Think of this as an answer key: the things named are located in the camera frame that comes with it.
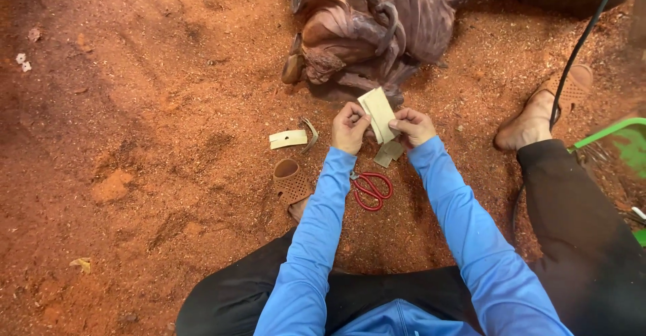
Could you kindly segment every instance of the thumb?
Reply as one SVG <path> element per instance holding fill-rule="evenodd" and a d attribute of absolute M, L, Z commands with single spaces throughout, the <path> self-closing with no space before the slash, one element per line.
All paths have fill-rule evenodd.
<path fill-rule="evenodd" d="M 417 125 L 405 120 L 391 120 L 388 122 L 388 126 L 391 127 L 391 129 L 397 129 L 406 134 L 414 134 L 414 132 L 417 131 Z"/>
<path fill-rule="evenodd" d="M 361 133 L 365 132 L 367 127 L 372 123 L 372 117 L 370 115 L 363 115 L 357 124 L 355 124 L 354 129 L 360 131 Z"/>

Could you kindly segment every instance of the black cable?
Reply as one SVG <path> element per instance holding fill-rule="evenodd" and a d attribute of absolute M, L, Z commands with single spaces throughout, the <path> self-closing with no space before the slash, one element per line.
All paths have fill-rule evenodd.
<path fill-rule="evenodd" d="M 561 97 L 561 92 L 563 91 L 563 86 L 565 85 L 565 79 L 568 76 L 568 73 L 570 73 L 570 68 L 572 67 L 574 60 L 576 59 L 576 56 L 579 54 L 579 50 L 581 50 L 581 47 L 583 47 L 583 44 L 585 43 L 585 40 L 588 38 L 590 35 L 590 32 L 593 31 L 594 25 L 597 24 L 599 21 L 599 17 L 602 15 L 602 12 L 608 3 L 608 0 L 602 0 L 602 2 L 599 4 L 599 8 L 597 8 L 597 11 L 594 13 L 593 17 L 590 19 L 590 22 L 588 22 L 588 26 L 586 26 L 585 30 L 583 31 L 583 34 L 581 34 L 581 38 L 579 38 L 579 41 L 576 43 L 574 46 L 574 49 L 572 50 L 572 54 L 570 55 L 570 58 L 567 61 L 567 64 L 565 65 L 565 68 L 563 69 L 563 74 L 561 75 L 561 81 L 559 81 L 559 87 L 556 90 L 556 94 L 554 94 L 554 103 L 552 105 L 552 115 L 550 116 L 550 132 L 552 132 L 552 128 L 554 127 L 554 124 L 556 124 L 556 114 L 558 113 L 559 109 L 559 98 Z M 515 247 L 515 239 L 516 239 L 516 225 L 515 225 L 515 219 L 516 219 L 516 214 L 518 213 L 518 205 L 520 204 L 521 201 L 521 196 L 523 195 L 523 191 L 525 190 L 525 184 L 523 183 L 521 185 L 521 189 L 518 191 L 518 196 L 516 197 L 516 200 L 514 201 L 513 204 L 513 210 L 512 210 L 512 243 L 513 246 Z"/>

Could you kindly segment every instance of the black pants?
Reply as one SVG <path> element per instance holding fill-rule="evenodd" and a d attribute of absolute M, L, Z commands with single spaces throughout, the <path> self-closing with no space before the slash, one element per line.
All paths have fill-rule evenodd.
<path fill-rule="evenodd" d="M 561 141 L 528 145 L 518 161 L 544 254 L 530 267 L 562 322 L 576 336 L 646 334 L 644 252 L 615 208 Z M 180 310 L 178 336 L 252 335 L 293 233 L 199 282 Z M 481 330 L 455 266 L 388 275 L 333 272 L 328 282 L 327 335 L 394 299 Z"/>

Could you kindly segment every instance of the shirt sleeve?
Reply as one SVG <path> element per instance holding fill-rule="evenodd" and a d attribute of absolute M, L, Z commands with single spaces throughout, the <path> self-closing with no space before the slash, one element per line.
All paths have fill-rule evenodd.
<path fill-rule="evenodd" d="M 254 335 L 323 336 L 327 275 L 341 236 L 341 221 L 357 157 L 330 148 L 316 191 L 306 205 L 280 266 L 276 285 Z"/>
<path fill-rule="evenodd" d="M 571 335 L 536 274 L 473 197 L 437 136 L 408 153 L 487 335 Z"/>

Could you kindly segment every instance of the scissors handle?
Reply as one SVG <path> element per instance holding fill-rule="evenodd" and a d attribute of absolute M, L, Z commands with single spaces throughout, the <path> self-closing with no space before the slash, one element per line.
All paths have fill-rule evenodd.
<path fill-rule="evenodd" d="M 386 186 L 388 186 L 388 193 L 384 194 L 379 189 L 375 186 L 374 183 L 369 179 L 369 177 L 377 177 L 381 178 L 385 183 Z M 363 179 L 368 186 L 370 186 L 370 189 L 367 189 L 366 187 L 363 187 L 361 184 L 359 184 L 359 179 Z M 359 206 L 361 206 L 363 209 L 367 211 L 378 211 L 384 206 L 384 201 L 385 199 L 390 198 L 393 195 L 393 184 L 390 182 L 390 180 L 382 174 L 379 173 L 374 173 L 374 172 L 365 172 L 363 174 L 360 174 L 357 179 L 354 179 L 352 181 L 355 186 L 357 187 L 357 190 L 355 190 L 355 200 L 357 200 Z M 359 198 L 359 191 L 364 192 L 368 196 L 371 196 L 377 200 L 377 205 L 375 207 L 370 207 L 363 203 L 361 199 Z"/>

